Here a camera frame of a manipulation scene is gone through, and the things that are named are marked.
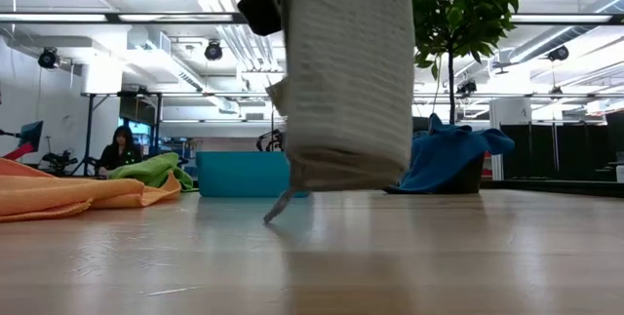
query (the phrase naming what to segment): tree trunk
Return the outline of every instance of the tree trunk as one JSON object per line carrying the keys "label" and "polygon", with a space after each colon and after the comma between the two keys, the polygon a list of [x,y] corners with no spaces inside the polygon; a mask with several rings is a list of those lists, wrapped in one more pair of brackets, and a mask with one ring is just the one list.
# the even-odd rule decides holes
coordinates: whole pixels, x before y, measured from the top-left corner
{"label": "tree trunk", "polygon": [[450,100],[450,113],[448,114],[448,122],[455,124],[455,73],[452,70],[452,50],[448,51],[448,96]]}

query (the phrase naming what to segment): black fabric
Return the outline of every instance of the black fabric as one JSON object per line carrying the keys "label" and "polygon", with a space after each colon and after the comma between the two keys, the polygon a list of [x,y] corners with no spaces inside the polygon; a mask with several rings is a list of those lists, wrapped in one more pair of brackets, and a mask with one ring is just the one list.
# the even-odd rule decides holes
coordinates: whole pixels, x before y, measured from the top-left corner
{"label": "black fabric", "polygon": [[119,155],[119,151],[116,146],[110,144],[107,145],[101,153],[99,158],[99,166],[106,170],[115,170],[124,165],[136,164],[142,161],[140,150],[138,148],[132,148],[124,150]]}

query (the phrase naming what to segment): orange fabric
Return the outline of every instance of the orange fabric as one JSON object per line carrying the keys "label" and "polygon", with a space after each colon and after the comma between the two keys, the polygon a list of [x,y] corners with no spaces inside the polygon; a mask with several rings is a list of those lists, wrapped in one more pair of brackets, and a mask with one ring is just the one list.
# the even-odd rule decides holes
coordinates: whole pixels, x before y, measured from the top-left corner
{"label": "orange fabric", "polygon": [[143,208],[179,198],[172,173],[160,188],[135,179],[58,178],[0,159],[0,222],[70,217],[88,209]]}

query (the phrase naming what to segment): green fabric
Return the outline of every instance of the green fabric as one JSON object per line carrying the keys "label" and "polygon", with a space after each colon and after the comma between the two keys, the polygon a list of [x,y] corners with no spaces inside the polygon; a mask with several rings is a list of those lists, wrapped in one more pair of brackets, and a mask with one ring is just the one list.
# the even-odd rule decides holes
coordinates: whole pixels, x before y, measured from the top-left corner
{"label": "green fabric", "polygon": [[193,178],[177,166],[177,154],[165,153],[144,162],[115,169],[109,178],[134,178],[150,187],[160,187],[167,180],[170,171],[182,186],[182,191],[193,190]]}

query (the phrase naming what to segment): plant pot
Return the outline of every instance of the plant pot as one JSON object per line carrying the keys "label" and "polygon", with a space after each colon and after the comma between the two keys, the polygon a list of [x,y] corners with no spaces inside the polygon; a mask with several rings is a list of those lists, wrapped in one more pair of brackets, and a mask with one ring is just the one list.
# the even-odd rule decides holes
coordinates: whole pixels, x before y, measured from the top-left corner
{"label": "plant pot", "polygon": [[468,162],[454,177],[438,187],[436,194],[478,193],[484,169],[484,155]]}

